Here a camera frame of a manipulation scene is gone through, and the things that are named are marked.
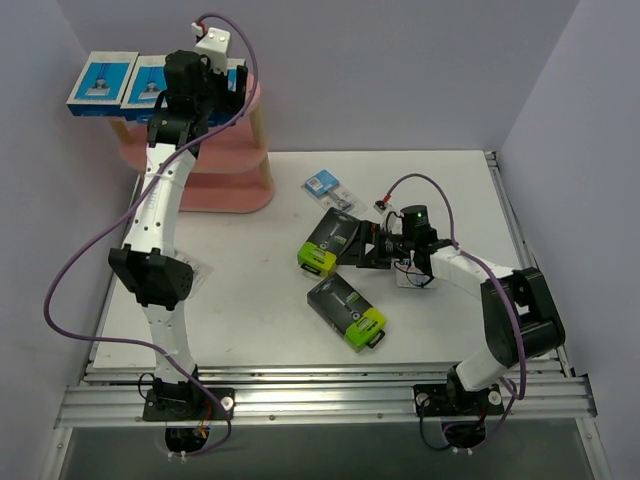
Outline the black green razor box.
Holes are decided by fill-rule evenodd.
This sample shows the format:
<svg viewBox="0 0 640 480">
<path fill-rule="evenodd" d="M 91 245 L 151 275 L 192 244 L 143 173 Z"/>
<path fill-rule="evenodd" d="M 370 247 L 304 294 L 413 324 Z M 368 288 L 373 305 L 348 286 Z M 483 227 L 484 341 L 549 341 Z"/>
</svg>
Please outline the black green razor box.
<svg viewBox="0 0 640 480">
<path fill-rule="evenodd" d="M 355 351 L 374 349 L 387 318 L 337 272 L 307 293 L 307 304 Z"/>
<path fill-rule="evenodd" d="M 338 265 L 360 227 L 360 220 L 335 207 L 329 208 L 297 253 L 301 269 L 327 277 Z"/>
</svg>

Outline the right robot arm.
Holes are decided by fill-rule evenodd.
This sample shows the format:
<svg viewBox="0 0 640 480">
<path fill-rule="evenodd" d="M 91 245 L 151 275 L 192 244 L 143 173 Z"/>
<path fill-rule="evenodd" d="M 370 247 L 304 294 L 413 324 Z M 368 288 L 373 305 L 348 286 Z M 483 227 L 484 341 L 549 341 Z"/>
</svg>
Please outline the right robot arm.
<svg viewBox="0 0 640 480">
<path fill-rule="evenodd" d="M 453 367 L 444 400 L 455 412 L 469 411 L 480 391 L 509 369 L 520 370 L 519 396 L 526 389 L 526 361 L 566 341 L 566 332 L 543 273 L 533 267 L 496 265 L 461 249 L 453 237 L 441 238 L 430 224 L 427 207 L 401 210 L 401 231 L 384 222 L 360 220 L 346 256 L 358 268 L 390 269 L 408 260 L 429 279 L 446 282 L 477 299 L 484 340 L 471 357 Z"/>
</svg>

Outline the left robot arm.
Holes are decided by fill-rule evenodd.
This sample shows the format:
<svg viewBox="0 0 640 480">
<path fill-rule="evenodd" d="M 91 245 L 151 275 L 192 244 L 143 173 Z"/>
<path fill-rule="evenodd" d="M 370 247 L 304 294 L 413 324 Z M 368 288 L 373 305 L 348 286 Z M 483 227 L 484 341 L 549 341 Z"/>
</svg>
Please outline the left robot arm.
<svg viewBox="0 0 640 480">
<path fill-rule="evenodd" d="M 146 420 L 193 419 L 206 407 L 194 381 L 197 365 L 189 349 L 184 310 L 194 271 L 177 259 L 174 246 L 179 206 L 199 155 L 196 138 L 205 135 L 211 116 L 233 117 L 245 104 L 248 69 L 228 87 L 224 53 L 178 50 L 166 57 L 166 88 L 154 105 L 146 137 L 146 191 L 131 229 L 108 263 L 141 306 L 157 351 Z"/>
</svg>

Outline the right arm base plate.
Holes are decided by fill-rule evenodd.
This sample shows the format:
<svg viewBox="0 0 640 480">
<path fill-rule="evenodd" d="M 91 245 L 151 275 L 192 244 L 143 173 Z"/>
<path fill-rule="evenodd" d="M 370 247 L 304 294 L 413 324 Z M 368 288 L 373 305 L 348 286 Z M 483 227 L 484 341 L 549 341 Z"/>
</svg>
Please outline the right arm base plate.
<svg viewBox="0 0 640 480">
<path fill-rule="evenodd" d="M 415 411 L 425 417 L 480 417 L 501 415 L 505 406 L 497 384 L 476 392 L 454 393 L 444 383 L 415 384 Z"/>
</svg>

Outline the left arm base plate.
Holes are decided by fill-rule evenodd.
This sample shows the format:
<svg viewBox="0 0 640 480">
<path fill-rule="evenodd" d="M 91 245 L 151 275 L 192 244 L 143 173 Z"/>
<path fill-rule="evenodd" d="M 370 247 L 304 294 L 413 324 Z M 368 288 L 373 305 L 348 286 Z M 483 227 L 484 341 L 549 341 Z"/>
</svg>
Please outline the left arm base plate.
<svg viewBox="0 0 640 480">
<path fill-rule="evenodd" d="M 147 393 L 142 419 L 148 422 L 178 422 L 196 420 L 222 421 L 226 414 L 233 417 L 236 390 L 232 388 L 209 388 L 209 392 L 221 403 L 224 409 L 216 406 L 201 391 L 194 399 L 176 400 L 158 397 L 153 390 Z"/>
</svg>

